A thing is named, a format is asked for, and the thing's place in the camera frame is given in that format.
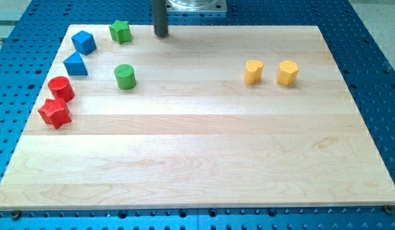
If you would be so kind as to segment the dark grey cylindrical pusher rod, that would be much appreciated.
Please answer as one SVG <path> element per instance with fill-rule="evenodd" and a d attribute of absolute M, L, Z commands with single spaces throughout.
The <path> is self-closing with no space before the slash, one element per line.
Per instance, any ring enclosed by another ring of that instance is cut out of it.
<path fill-rule="evenodd" d="M 151 13 L 155 35 L 166 37 L 168 35 L 166 0 L 152 0 Z"/>

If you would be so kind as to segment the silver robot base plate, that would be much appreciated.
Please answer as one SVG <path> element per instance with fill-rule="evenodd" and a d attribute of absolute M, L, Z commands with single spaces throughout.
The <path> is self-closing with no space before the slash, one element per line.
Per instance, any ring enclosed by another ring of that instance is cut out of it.
<path fill-rule="evenodd" d="M 226 0 L 166 0 L 169 12 L 226 12 Z"/>

